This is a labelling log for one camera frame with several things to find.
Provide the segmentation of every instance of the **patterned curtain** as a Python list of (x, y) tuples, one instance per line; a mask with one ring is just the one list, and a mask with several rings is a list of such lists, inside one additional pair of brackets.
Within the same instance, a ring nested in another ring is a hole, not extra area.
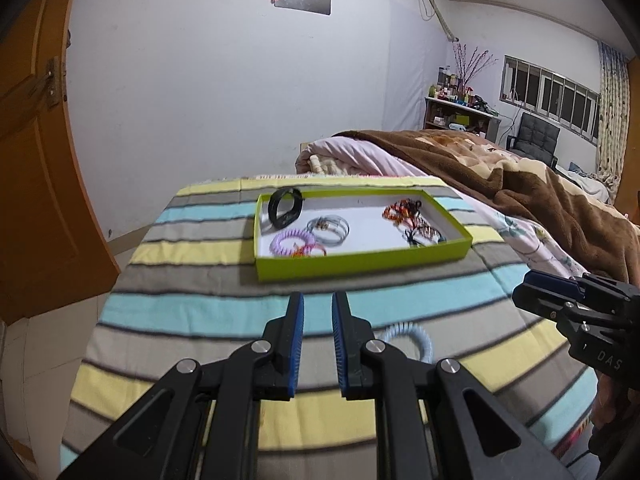
[(626, 58), (615, 48), (599, 42), (600, 125), (598, 129), (597, 178), (616, 197), (625, 160), (629, 125), (629, 75)]

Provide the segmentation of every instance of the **silver bangle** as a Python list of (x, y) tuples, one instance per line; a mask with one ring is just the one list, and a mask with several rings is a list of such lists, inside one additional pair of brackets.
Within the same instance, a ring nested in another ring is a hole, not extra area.
[[(337, 247), (349, 236), (349, 223), (337, 215), (319, 216), (306, 224), (306, 230), (316, 237), (316, 242), (326, 247)], [(330, 232), (335, 237), (325, 237), (322, 232)]]

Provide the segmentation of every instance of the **bed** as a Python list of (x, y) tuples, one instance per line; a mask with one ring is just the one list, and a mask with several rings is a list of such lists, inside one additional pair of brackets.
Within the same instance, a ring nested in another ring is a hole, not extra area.
[(336, 169), (437, 176), (471, 203), (532, 269), (564, 277), (586, 270), (640, 286), (637, 226), (544, 163), (473, 134), (351, 130), (311, 143), (296, 161), (299, 173)]
[(578, 173), (577, 171), (568, 171), (565, 168), (556, 165), (556, 173), (563, 176), (565, 179), (573, 182), (576, 186), (580, 187), (585, 193), (593, 196), (596, 200), (600, 200), (605, 204), (611, 203), (611, 198), (609, 195), (609, 191), (605, 187), (603, 183), (595, 180), (594, 178), (590, 178), (585, 176), (584, 172), (578, 168), (578, 170), (582, 173)]
[[(461, 261), (437, 266), (259, 283), (255, 200), (281, 186), (421, 188), (466, 226), (472, 249)], [(149, 229), (106, 301), (73, 387), (61, 467), (180, 359), (212, 362), (258, 337), (267, 320), (284, 313), (294, 290), (305, 294), (298, 392), (291, 402), (262, 404), (259, 478), (376, 477), (372, 402), (347, 403), (337, 389), (330, 295), (340, 289), (347, 290), (354, 315), (375, 330), (418, 322), (433, 340), (436, 359), (459, 359), (559, 452), (584, 425), (596, 377), (569, 357), (551, 322), (510, 300), (527, 269), (500, 234), (435, 177), (302, 175), (187, 187)], [(406, 351), (417, 357), (411, 347)]]

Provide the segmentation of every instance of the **striped blanket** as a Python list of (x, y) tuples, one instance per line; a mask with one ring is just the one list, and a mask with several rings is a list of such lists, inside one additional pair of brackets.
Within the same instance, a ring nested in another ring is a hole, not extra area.
[[(280, 186), (424, 189), (463, 223), (472, 249), (457, 262), (287, 283), (259, 283), (253, 264), (255, 200)], [(551, 322), (510, 300), (527, 267), (473, 208), (435, 177), (256, 178), (181, 190), (118, 278), (76, 377), (61, 446), (66, 467), (182, 358), (223, 359), (305, 293), (296, 397), (263, 402), (258, 476), (375, 478), (372, 401), (337, 389), (331, 293), (375, 330), (401, 320), (430, 335), (434, 357), (459, 359), (550, 449), (584, 420), (596, 378), (567, 353)]]

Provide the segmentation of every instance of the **black chair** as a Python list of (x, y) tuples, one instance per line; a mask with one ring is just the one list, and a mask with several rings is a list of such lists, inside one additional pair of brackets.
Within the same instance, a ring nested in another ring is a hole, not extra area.
[(544, 162), (552, 170), (558, 158), (554, 156), (560, 128), (530, 114), (522, 114), (517, 136), (507, 137), (507, 150), (519, 156)]

